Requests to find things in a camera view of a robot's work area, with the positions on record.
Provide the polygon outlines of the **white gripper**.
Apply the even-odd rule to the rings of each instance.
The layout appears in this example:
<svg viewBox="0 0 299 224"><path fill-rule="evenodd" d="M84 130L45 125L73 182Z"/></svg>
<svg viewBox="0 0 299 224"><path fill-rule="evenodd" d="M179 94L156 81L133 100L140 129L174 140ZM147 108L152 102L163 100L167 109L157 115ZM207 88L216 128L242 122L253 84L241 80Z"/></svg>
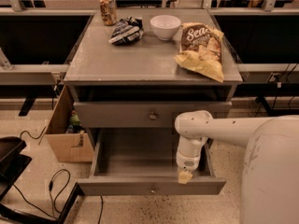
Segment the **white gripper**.
<svg viewBox="0 0 299 224"><path fill-rule="evenodd" d="M205 137L192 139L181 136L179 138L176 154L179 184L187 184L192 179L192 172L199 166L201 150L206 141Z"/></svg>

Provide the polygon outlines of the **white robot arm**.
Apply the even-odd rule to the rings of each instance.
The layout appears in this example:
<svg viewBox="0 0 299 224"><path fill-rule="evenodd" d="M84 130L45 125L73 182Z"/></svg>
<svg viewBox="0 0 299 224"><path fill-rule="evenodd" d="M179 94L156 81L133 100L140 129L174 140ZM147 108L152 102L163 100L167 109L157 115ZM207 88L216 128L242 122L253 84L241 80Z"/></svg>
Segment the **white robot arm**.
<svg viewBox="0 0 299 224"><path fill-rule="evenodd" d="M299 224L299 116L215 119L205 110L175 119L178 182L188 183L213 139L245 149L240 224Z"/></svg>

